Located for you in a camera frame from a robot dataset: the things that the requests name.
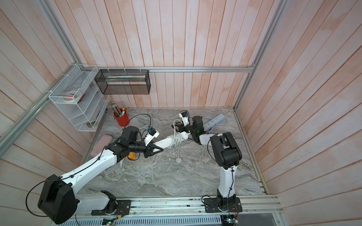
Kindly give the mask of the white power strip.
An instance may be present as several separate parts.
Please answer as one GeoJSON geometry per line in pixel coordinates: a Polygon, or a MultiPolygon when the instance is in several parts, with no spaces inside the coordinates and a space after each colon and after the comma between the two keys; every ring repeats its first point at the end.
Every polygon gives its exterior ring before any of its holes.
{"type": "Polygon", "coordinates": [[[165,139],[155,142],[154,145],[157,145],[163,149],[166,149],[166,148],[169,148],[172,146],[177,146],[177,145],[181,144],[183,141],[187,140],[188,138],[189,138],[189,135],[187,133],[176,132],[173,135],[170,135],[165,139]]]}

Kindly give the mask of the yellow power strip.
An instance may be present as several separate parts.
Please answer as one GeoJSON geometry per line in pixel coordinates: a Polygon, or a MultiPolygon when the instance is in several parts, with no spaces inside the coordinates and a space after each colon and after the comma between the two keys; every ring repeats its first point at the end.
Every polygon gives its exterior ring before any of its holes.
{"type": "Polygon", "coordinates": [[[129,153],[129,155],[127,156],[128,160],[135,160],[136,159],[136,154],[135,153],[129,153]]]}

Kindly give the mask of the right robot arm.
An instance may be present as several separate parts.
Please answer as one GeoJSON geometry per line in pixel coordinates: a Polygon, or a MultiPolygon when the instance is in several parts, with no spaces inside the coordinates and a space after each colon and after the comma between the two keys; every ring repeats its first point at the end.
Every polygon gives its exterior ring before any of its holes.
{"type": "Polygon", "coordinates": [[[185,139],[192,136],[192,140],[207,147],[211,146],[213,155],[211,158],[220,167],[220,184],[217,189],[217,196],[203,196],[202,203],[205,212],[227,212],[242,211],[239,207],[240,200],[235,192],[235,174],[242,153],[230,132],[222,134],[206,133],[201,116],[190,117],[187,110],[179,113],[180,122],[175,123],[173,128],[181,133],[185,139]]]}

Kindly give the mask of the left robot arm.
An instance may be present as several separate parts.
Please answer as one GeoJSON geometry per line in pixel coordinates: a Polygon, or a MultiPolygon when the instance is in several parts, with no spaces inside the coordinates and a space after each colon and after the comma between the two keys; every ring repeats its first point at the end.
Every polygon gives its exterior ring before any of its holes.
{"type": "Polygon", "coordinates": [[[106,146],[100,154],[75,170],[58,177],[51,175],[43,185],[38,208],[54,223],[62,224],[73,215],[88,211],[102,211],[112,215],[117,209],[117,199],[106,190],[90,195],[78,195],[81,188],[105,169],[121,162],[130,153],[143,153],[150,157],[173,145],[168,137],[153,143],[159,135],[155,129],[138,140],[139,129],[134,126],[124,128],[121,137],[106,146]]]}

